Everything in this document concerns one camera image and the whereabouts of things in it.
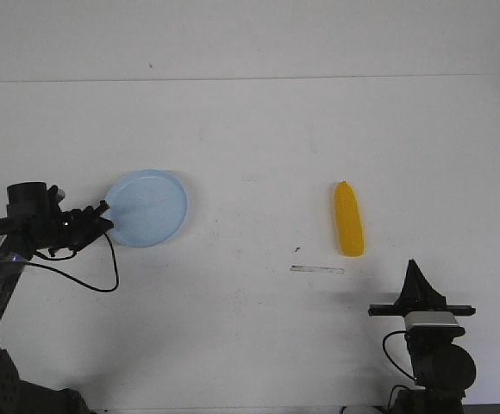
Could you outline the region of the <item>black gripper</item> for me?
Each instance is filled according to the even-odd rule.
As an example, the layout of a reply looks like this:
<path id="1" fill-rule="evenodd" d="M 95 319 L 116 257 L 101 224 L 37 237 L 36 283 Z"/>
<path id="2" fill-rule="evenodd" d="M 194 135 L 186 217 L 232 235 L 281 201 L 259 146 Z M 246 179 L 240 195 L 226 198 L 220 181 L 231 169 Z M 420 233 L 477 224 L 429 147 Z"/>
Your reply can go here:
<path id="1" fill-rule="evenodd" d="M 92 216 L 101 216 L 108 209 L 109 205 L 100 200 L 96 207 L 89 206 L 86 211 Z M 56 258 L 56 253 L 63 248 L 71 252 L 72 258 L 113 228 L 113 222 L 102 217 L 91 223 L 88 214 L 80 209 L 28 220 L 29 240 L 38 258 Z"/>
<path id="2" fill-rule="evenodd" d="M 419 302 L 424 307 L 445 307 L 445 308 L 411 308 L 415 302 L 415 279 L 416 290 Z M 403 288 L 395 304 L 371 304 L 368 309 L 369 316 L 406 316 L 414 311 L 444 311 L 450 312 L 454 316 L 473 316 L 475 308 L 471 305 L 449 305 L 446 297 L 438 293 L 426 280 L 420 267 L 415 260 L 409 259 Z"/>

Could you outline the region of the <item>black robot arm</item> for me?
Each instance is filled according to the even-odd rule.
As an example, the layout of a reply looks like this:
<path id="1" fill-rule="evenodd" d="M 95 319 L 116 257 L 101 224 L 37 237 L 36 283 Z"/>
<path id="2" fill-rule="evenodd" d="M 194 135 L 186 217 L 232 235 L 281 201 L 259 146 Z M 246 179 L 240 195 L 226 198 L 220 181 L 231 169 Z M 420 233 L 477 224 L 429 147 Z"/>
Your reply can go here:
<path id="1" fill-rule="evenodd" d="M 453 340 L 466 330 L 458 317 L 471 317 L 471 305 L 450 305 L 426 280 L 416 261 L 408 262 L 403 288 L 394 304 L 371 304 L 371 317 L 402 317 L 404 329 L 387 334 L 382 349 L 390 363 L 412 380 L 415 389 L 396 385 L 391 389 L 383 413 L 463 413 L 462 399 L 476 377 L 472 356 Z M 389 356 L 387 340 L 403 335 L 412 372 L 408 373 Z"/>
<path id="2" fill-rule="evenodd" d="M 0 218 L 0 322 L 19 278 L 32 259 L 56 261 L 57 252 L 72 256 L 106 236 L 114 224 L 97 207 L 63 211 L 64 192 L 56 185 L 25 182 L 7 189 L 6 215 Z M 88 413 L 90 408 L 73 389 L 54 390 L 20 378 L 8 351 L 0 347 L 0 413 Z"/>

